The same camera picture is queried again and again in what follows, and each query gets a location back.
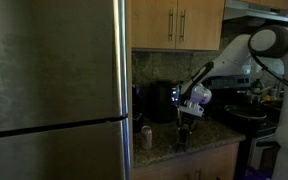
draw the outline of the refrigerator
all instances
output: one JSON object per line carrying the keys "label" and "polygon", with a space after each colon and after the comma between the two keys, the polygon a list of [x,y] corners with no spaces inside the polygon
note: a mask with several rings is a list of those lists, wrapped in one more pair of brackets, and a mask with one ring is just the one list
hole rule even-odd
{"label": "refrigerator", "polygon": [[123,0],[0,0],[0,180],[130,179]]}

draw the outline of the black appliance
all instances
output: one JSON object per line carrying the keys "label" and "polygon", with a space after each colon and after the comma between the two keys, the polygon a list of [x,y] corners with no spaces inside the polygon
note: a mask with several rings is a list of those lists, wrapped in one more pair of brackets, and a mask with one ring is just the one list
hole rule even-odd
{"label": "black appliance", "polygon": [[149,87],[147,116],[155,122],[167,123],[178,119],[177,104],[180,102],[180,84],[156,81]]}
{"label": "black appliance", "polygon": [[133,133],[139,133],[143,127],[143,103],[138,85],[132,85],[132,114]]}
{"label": "black appliance", "polygon": [[[277,124],[263,119],[248,119],[235,116],[225,110],[227,105],[248,105],[252,108],[258,108],[257,104],[245,104],[245,101],[240,97],[238,92],[250,89],[250,79],[247,75],[243,76],[227,76],[227,77],[213,77],[205,80],[203,85],[212,91],[212,99],[208,104],[201,105],[205,110],[205,115],[239,131],[246,136],[246,140],[240,142],[235,179],[247,179],[248,171],[253,171],[260,174],[257,169],[251,167],[250,159],[252,152],[254,152],[254,142],[258,139],[274,136]],[[266,142],[268,144],[277,145],[276,141]]]}

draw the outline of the upper cabinet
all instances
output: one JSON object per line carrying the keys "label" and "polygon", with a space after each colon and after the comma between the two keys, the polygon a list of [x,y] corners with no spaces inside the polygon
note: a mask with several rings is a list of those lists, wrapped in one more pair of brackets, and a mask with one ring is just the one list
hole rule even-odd
{"label": "upper cabinet", "polygon": [[218,50],[224,2],[132,1],[132,47]]}
{"label": "upper cabinet", "polygon": [[288,9],[288,0],[241,0],[244,2],[260,4],[278,9]]}

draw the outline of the range hood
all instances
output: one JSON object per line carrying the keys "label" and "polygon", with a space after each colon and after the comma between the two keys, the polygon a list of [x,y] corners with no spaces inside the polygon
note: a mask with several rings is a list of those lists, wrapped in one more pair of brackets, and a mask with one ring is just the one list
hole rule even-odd
{"label": "range hood", "polygon": [[283,10],[266,6],[245,3],[237,0],[226,0],[224,21],[231,19],[248,20],[250,26],[279,24],[288,26],[288,15]]}

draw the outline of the kitchen counter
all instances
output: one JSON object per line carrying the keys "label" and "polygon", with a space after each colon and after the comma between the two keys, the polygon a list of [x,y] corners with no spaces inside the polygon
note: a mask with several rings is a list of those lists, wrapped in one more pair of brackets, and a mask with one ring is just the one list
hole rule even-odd
{"label": "kitchen counter", "polygon": [[197,121],[197,128],[188,140],[186,151],[175,152],[171,148],[177,138],[175,121],[161,124],[145,119],[144,125],[152,128],[153,147],[150,150],[143,149],[140,134],[134,135],[134,168],[245,140],[243,134],[208,118]]}

